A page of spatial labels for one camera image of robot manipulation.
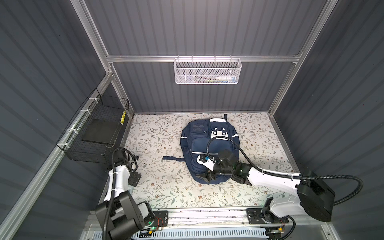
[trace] black cable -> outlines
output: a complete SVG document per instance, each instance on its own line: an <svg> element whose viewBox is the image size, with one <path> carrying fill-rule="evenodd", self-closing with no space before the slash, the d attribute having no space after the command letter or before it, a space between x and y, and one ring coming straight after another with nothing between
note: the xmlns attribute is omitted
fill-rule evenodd
<svg viewBox="0 0 384 240"><path fill-rule="evenodd" d="M112 190L111 190L111 197L109 199L109 203L108 203L108 208L107 208L107 212L105 213L105 218L104 218L104 226L103 226L103 240L106 240L107 239L107 225L108 225L108 220L109 220L109 216L111 215L111 211L112 211L112 205L113 205L113 201L115 199L115 185L116 185L116 167L115 167L115 161L113 159L113 156L115 154L115 152L117 150L119 150L120 148L116 148L115 150L113 150L112 152Z"/></svg>
<svg viewBox="0 0 384 240"><path fill-rule="evenodd" d="M282 238L279 238L279 239L277 239L277 240L284 240L284 239L286 239L287 237L289 237L289 235L291 235L291 233L293 232L293 230L294 230L295 227L296 227L296 222L295 222L295 220L294 220L291 216L289 216L289 215L287 215L287 217L288 217L289 219L291 219L293 225L292 225L291 229L289 230L289 232L288 232L285 236L283 236Z"/></svg>
<svg viewBox="0 0 384 240"><path fill-rule="evenodd" d="M254 167L256 170L258 170L259 172L262 172L263 174L266 174L266 175L270 175L270 176L274 176L274 177L282 177L282 178L288 178L288 179L296 179L296 180L312 180L312 179L352 179L352 180L355 180L357 181L358 185L357 187L350 193L348 194L347 196L335 201L333 203L333 205L338 205L340 203L343 203L345 201L348 201L349 199L353 198L354 196L356 196L356 194L358 194L364 183L363 181L358 178L358 177L355 177L355 176L352 176L352 175L326 175L326 176L312 176L312 177L308 177L308 176L291 176L291 175L284 175L284 174L277 174L277 173L273 173L273 172L269 172L267 170L264 170L264 169L261 169L259 167L257 167L249 158L248 156L244 153L244 151L240 148L240 146L235 143L232 139L228 138L228 137L225 137L225 136L216 136L216 137L213 137L211 138L208 143L207 143L207 155L210 157L209 155L209 151L208 151L208 147L209 147L209 144L211 144L211 142L217 138L225 138L225 139L228 139L230 140L236 147L239 148L240 152L244 155L244 157L246 158L246 160L251 164L252 167Z"/></svg>

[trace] floral print surface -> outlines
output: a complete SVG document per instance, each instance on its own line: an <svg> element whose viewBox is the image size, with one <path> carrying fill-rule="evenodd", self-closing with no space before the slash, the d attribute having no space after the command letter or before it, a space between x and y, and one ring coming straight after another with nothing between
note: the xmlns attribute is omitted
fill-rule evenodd
<svg viewBox="0 0 384 240"><path fill-rule="evenodd" d="M133 198L146 200L152 208L238 207L263 205L268 197L287 195L264 186L238 184L233 180L217 185L200 184L184 162L162 160L182 158L180 136L192 120L221 118L223 114L135 115L126 148L138 155L142 175ZM232 113L227 120L235 127L240 146L253 163L264 169L293 172L267 113ZM241 162L246 162L240 154Z"/></svg>

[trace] navy blue backpack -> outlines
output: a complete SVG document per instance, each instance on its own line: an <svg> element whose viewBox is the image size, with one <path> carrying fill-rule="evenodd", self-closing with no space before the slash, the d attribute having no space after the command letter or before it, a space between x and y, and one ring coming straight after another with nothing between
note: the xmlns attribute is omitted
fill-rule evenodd
<svg viewBox="0 0 384 240"><path fill-rule="evenodd" d="M163 159L172 159L177 161L185 161L187 167L196 182L208 184L202 179L196 177L196 174L205 173L207 168L197 162L197 156L207 154L208 141L216 136L226 136L235 143L240 144L239 137L235 128L227 122L227 115L224 118L211 118L195 120L188 123L183 129L180 138L180 146L183 150L183 159L164 156ZM228 149L239 158L239 149L226 139L215 139L209 145L210 155L217 155L221 150ZM209 184L218 184L225 182L229 176L216 175L216 180L212 180Z"/></svg>

